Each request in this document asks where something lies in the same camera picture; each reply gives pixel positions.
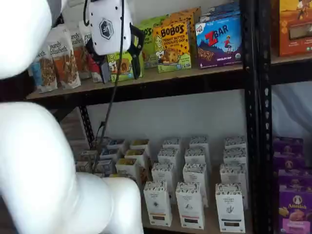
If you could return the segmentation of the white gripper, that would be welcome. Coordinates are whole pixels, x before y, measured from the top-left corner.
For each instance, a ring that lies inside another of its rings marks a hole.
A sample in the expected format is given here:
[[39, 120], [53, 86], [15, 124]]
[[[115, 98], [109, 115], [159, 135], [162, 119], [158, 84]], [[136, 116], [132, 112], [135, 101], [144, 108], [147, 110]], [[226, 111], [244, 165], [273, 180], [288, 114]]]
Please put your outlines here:
[[125, 0], [92, 0], [88, 6], [91, 38], [85, 45], [93, 83], [107, 83], [111, 73], [107, 56], [128, 50], [132, 57], [134, 79], [139, 78], [139, 55], [144, 45], [144, 31], [132, 25], [129, 5]]

